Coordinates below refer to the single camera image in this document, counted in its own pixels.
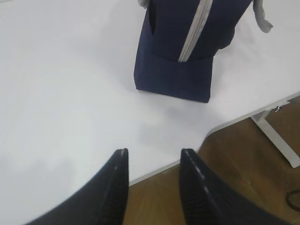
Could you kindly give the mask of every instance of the table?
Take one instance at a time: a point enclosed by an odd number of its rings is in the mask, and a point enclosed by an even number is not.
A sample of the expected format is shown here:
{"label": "table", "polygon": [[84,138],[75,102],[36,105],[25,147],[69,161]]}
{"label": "table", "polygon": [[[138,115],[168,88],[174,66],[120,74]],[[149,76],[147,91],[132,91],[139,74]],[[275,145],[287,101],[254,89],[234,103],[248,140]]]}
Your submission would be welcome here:
{"label": "table", "polygon": [[135,0],[0,3],[0,224],[28,222],[82,187],[119,148],[130,184],[178,164],[181,148],[300,95],[300,2],[250,7],[215,56],[208,104],[137,91],[144,10]]}

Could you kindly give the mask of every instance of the zipper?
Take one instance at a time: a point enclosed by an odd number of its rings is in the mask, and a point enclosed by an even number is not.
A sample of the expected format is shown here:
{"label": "zipper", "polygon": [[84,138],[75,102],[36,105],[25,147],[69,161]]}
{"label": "zipper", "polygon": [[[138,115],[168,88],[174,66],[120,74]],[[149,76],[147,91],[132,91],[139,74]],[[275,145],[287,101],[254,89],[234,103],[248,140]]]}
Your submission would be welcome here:
{"label": "zipper", "polygon": [[196,43],[206,24],[208,15],[210,14],[212,2],[213,0],[200,0],[191,27],[188,31],[187,39],[181,50],[178,62],[186,62],[195,48]]}

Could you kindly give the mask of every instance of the wooden floor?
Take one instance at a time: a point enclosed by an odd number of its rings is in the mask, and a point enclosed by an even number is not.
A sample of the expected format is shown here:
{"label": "wooden floor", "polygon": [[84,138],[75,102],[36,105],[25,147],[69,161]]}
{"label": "wooden floor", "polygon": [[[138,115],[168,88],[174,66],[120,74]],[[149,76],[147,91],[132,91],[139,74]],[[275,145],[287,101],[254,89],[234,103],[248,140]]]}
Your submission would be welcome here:
{"label": "wooden floor", "polygon": [[[267,120],[300,155],[300,104],[287,105]],[[287,192],[300,189],[300,167],[292,169],[251,119],[210,135],[199,155],[234,190],[300,225],[300,212],[285,203]],[[178,173],[175,167],[131,186],[124,225],[185,225]],[[300,206],[300,196],[293,201]]]}

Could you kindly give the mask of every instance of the bag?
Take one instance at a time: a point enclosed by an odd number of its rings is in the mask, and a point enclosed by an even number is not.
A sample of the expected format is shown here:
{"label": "bag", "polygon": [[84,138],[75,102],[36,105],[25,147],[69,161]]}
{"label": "bag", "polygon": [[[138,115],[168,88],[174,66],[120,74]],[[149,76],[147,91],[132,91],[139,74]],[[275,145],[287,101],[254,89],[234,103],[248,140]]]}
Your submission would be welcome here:
{"label": "bag", "polygon": [[[147,7],[136,55],[138,90],[207,103],[213,56],[231,43],[252,0],[140,0]],[[254,2],[264,32],[262,0]]]}

